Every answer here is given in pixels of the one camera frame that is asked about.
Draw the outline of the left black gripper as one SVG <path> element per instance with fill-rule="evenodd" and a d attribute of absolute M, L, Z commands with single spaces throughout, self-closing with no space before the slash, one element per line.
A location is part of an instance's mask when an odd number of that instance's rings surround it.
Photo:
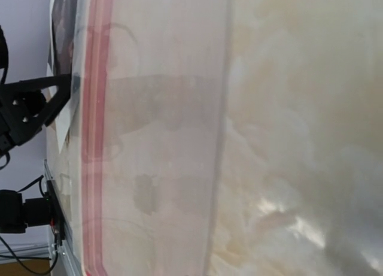
<path fill-rule="evenodd" d="M 63 74 L 1 86 L 1 156 L 50 125 L 69 101 L 71 83 Z"/>

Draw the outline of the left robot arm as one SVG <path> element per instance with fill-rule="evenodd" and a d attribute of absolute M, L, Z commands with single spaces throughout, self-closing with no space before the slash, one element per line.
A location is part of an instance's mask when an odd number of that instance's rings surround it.
<path fill-rule="evenodd" d="M 32 140 L 50 126 L 71 97 L 77 75 L 36 78 L 1 86 L 1 156 Z M 65 216 L 52 181 L 40 198 L 23 199 L 21 191 L 1 190 L 1 232 L 25 233 L 35 226 L 56 225 L 63 231 Z"/>

